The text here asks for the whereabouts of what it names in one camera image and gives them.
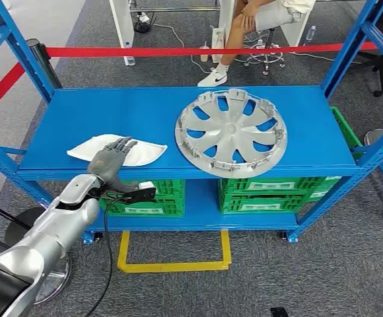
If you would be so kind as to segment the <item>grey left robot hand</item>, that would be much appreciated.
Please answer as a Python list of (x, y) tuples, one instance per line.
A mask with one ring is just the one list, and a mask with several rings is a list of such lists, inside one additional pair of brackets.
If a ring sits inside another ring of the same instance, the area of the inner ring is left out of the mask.
[(123, 137), (108, 143), (97, 152), (88, 166), (88, 174), (93, 174), (105, 184), (108, 190), (127, 193), (138, 190), (137, 182), (125, 183), (119, 178), (119, 169), (135, 145), (131, 137)]

